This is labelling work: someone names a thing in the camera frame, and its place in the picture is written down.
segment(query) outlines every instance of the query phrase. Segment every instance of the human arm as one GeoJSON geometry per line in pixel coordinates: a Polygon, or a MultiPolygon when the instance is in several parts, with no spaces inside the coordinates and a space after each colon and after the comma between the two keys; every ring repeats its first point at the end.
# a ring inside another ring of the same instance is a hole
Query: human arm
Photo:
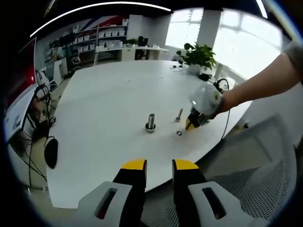
{"type": "Polygon", "coordinates": [[[225,91],[225,103],[221,112],[250,100],[274,96],[291,89],[303,80],[302,58],[303,46],[291,45],[256,76],[225,91]]]}

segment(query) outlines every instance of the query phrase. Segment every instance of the ceiling light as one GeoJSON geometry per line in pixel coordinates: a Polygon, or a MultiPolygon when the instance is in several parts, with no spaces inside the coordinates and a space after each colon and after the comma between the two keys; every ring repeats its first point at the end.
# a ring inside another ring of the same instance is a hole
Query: ceiling light
{"type": "Polygon", "coordinates": [[[165,8],[165,7],[161,7],[161,6],[156,6],[156,5],[152,5],[152,4],[147,4],[147,3],[139,3],[139,2],[131,2],[131,1],[111,1],[111,2],[102,2],[102,3],[97,3],[97,4],[92,4],[92,5],[88,5],[88,6],[83,6],[80,8],[76,8],[73,9],[71,11],[68,11],[66,13],[63,13],[57,17],[55,17],[54,19],[51,19],[49,22],[45,23],[44,25],[42,25],[41,27],[39,27],[36,31],[34,31],[30,37],[32,37],[34,34],[36,34],[38,31],[40,31],[42,28],[44,28],[45,26],[49,25],[50,23],[54,22],[55,20],[68,15],[70,13],[76,12],[78,10],[81,9],[86,9],[86,8],[90,8],[90,7],[94,7],[94,6],[103,6],[103,5],[113,5],[113,4],[129,4],[129,5],[140,5],[140,6],[149,6],[149,7],[154,7],[154,8],[158,8],[158,9],[162,9],[162,10],[166,10],[166,11],[171,11],[171,9],[165,8]]]}
{"type": "Polygon", "coordinates": [[[264,5],[263,5],[262,0],[256,0],[256,1],[257,1],[257,4],[258,4],[259,8],[260,8],[260,11],[261,11],[262,16],[265,17],[265,18],[267,19],[267,18],[268,18],[268,17],[267,17],[267,13],[266,13],[266,11],[265,11],[265,7],[264,7],[264,5]]]}

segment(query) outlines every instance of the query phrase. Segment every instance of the ceiling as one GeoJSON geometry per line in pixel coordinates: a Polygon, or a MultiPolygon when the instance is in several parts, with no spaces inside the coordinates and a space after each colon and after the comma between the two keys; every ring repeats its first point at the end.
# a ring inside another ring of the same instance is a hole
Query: ceiling
{"type": "MultiPolygon", "coordinates": [[[[41,25],[48,22],[49,20],[55,18],[56,16],[76,9],[78,7],[107,2],[101,0],[56,0],[50,9],[49,13],[45,16],[45,12],[52,0],[27,0],[18,2],[18,6],[15,6],[15,2],[11,2],[10,9],[12,14],[9,17],[11,25],[8,26],[7,30],[11,34],[11,41],[14,42],[14,46],[21,47],[29,41],[29,36],[41,25]]],[[[230,8],[245,11],[254,15],[261,17],[261,12],[256,3],[256,0],[187,0],[187,1],[171,1],[167,0],[134,0],[137,2],[144,2],[153,5],[158,5],[166,7],[169,9],[178,10],[185,8],[203,7],[205,9],[222,10],[222,8],[230,8]]],[[[100,15],[129,15],[129,14],[139,14],[149,17],[158,17],[171,12],[167,12],[161,9],[136,6],[136,5],[108,5],[108,6],[98,6],[91,7],[89,9],[79,10],[77,12],[71,13],[58,19],[51,23],[50,25],[43,28],[37,33],[37,37],[41,38],[52,31],[57,30],[63,26],[69,25],[74,22],[81,21],[83,19],[100,17],[100,15]]],[[[276,18],[267,10],[269,20],[281,26],[276,18]]]]}

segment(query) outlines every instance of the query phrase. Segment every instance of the white plant pot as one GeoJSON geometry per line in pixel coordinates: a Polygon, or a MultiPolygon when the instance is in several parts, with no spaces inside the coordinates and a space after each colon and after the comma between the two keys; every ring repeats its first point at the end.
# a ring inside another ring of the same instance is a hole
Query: white plant pot
{"type": "Polygon", "coordinates": [[[190,75],[199,75],[200,74],[200,70],[201,70],[201,66],[198,65],[198,64],[195,64],[195,65],[189,65],[188,68],[187,68],[187,72],[190,74],[190,75]]]}

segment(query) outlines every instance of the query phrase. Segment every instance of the chair backrest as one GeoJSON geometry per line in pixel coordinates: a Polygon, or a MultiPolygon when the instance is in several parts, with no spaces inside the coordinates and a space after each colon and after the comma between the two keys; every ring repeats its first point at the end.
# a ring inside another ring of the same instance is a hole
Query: chair backrest
{"type": "Polygon", "coordinates": [[[260,167],[215,177],[213,181],[236,196],[241,201],[242,209],[252,217],[272,220],[286,205],[295,189],[294,148],[282,118],[274,115],[227,137],[220,149],[251,139],[260,145],[269,162],[260,167]]]}

